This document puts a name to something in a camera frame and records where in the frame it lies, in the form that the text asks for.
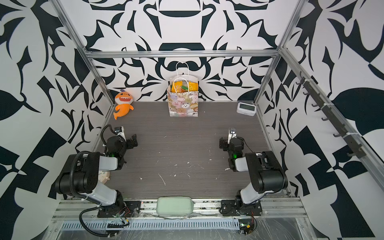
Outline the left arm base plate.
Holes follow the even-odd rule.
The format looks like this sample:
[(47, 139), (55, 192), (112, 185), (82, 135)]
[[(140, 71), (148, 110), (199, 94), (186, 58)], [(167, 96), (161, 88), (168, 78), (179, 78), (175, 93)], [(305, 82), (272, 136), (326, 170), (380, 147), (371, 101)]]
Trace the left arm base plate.
[(140, 213), (141, 201), (124, 201), (123, 204), (102, 206), (98, 211), (98, 218), (131, 218)]

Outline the patterned paper gift bag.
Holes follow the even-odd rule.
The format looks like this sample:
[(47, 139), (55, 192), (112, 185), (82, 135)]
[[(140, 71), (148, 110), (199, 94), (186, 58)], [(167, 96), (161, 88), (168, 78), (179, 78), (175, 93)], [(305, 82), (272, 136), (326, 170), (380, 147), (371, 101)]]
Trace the patterned paper gift bag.
[[(187, 65), (187, 74), (179, 74), (178, 65)], [(197, 77), (190, 74), (189, 65), (185, 62), (176, 63), (176, 75), (170, 79), (170, 84), (167, 88), (169, 114), (171, 117), (198, 117), (199, 107), (199, 90), (197, 92), (186, 92), (186, 93), (172, 93), (171, 84), (177, 79), (183, 78), (187, 81), (198, 83)]]

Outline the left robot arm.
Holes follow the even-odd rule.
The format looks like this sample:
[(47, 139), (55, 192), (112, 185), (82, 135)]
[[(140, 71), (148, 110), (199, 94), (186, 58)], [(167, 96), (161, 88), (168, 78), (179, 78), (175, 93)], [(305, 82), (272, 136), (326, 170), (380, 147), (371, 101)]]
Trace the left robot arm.
[(54, 188), (58, 194), (87, 200), (100, 207), (122, 209), (122, 194), (99, 181), (99, 172), (121, 170), (127, 150), (138, 146), (137, 135), (125, 137), (124, 128), (106, 125), (101, 131), (104, 152), (81, 151), (70, 155), (57, 177)]

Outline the yellow snack packet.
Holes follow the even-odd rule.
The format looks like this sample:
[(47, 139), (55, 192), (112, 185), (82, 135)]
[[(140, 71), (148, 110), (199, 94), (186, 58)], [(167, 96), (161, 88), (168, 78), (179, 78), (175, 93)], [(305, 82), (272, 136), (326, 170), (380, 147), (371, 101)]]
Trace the yellow snack packet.
[(199, 90), (198, 83), (187, 81), (183, 78), (177, 78), (171, 84), (172, 93), (197, 92), (198, 90)]

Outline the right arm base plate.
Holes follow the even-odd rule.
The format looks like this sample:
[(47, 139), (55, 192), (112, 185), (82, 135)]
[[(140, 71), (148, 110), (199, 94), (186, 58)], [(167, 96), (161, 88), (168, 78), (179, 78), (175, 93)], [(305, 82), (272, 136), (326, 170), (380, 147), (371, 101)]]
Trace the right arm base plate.
[(245, 205), (236, 200), (221, 200), (219, 212), (225, 217), (235, 216), (261, 216), (263, 211), (261, 203)]

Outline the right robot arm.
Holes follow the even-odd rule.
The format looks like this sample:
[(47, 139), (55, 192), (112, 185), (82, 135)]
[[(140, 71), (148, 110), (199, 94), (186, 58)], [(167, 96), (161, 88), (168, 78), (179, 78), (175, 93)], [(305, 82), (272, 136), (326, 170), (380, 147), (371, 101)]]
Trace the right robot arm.
[(220, 138), (219, 148), (229, 155), (229, 168), (234, 172), (249, 173), (250, 183), (238, 191), (239, 205), (251, 205), (265, 195), (279, 193), (288, 187), (288, 178), (272, 151), (243, 153), (243, 138)]

